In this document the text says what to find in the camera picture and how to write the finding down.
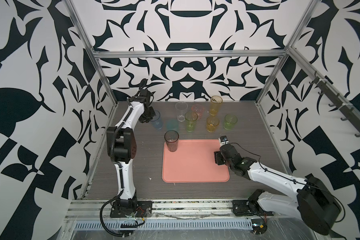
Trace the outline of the blue glass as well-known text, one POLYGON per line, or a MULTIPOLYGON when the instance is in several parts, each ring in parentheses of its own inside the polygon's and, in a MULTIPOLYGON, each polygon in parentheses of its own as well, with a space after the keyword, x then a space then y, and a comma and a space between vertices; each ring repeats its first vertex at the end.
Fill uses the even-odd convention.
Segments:
POLYGON ((163 121, 159 111, 155 110, 155 116, 151 119, 150 123, 156 130, 161 130, 163 128, 163 121))

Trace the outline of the clear glass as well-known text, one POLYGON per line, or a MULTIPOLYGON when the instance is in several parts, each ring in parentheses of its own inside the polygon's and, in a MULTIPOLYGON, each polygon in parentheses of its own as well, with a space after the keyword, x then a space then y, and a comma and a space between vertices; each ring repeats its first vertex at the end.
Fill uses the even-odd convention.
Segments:
POLYGON ((179 122, 185 121, 185 114, 188 112, 188 104, 186 102, 177 102, 175 105, 177 120, 179 122))

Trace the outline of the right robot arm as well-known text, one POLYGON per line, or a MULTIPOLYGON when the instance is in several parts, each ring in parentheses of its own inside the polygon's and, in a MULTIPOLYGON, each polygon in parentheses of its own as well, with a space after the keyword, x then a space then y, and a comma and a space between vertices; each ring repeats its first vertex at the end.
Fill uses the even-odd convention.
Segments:
POLYGON ((242 157, 237 146, 237 143, 222 143, 214 153, 215 163, 226 165, 237 176, 267 185, 280 194, 257 189, 247 200, 233 202, 236 216, 252 214, 265 218, 268 213, 279 213, 303 221, 320 235, 330 233, 344 207, 321 180, 297 178, 271 169, 260 160, 242 157))

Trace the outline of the dark smoky glass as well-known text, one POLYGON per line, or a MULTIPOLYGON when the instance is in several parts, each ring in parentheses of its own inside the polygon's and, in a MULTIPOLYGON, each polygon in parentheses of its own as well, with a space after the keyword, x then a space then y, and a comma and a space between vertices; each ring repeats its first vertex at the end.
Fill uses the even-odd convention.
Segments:
POLYGON ((175 152, 178 149, 179 137, 179 133, 175 130, 169 130, 165 133, 165 142, 170 152, 175 152))

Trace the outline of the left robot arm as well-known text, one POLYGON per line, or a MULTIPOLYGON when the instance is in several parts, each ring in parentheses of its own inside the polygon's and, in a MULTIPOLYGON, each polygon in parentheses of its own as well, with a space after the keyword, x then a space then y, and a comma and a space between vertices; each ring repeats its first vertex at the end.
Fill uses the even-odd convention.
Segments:
POLYGON ((128 108, 121 120, 107 128, 107 152, 117 170, 118 194, 112 200, 112 218, 131 216, 138 208, 137 191, 133 180, 133 160, 137 153, 134 129, 138 122, 148 123, 156 113, 151 106, 152 93, 139 89, 127 99, 128 108))

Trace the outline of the pink tray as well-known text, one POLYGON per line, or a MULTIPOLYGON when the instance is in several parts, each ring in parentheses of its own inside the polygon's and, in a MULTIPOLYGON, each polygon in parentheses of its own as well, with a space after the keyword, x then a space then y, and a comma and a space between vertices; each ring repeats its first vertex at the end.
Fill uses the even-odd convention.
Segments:
POLYGON ((219 140, 179 140, 175 152, 164 144, 162 179, 166 183, 218 183, 230 179, 228 167, 215 163, 219 140))

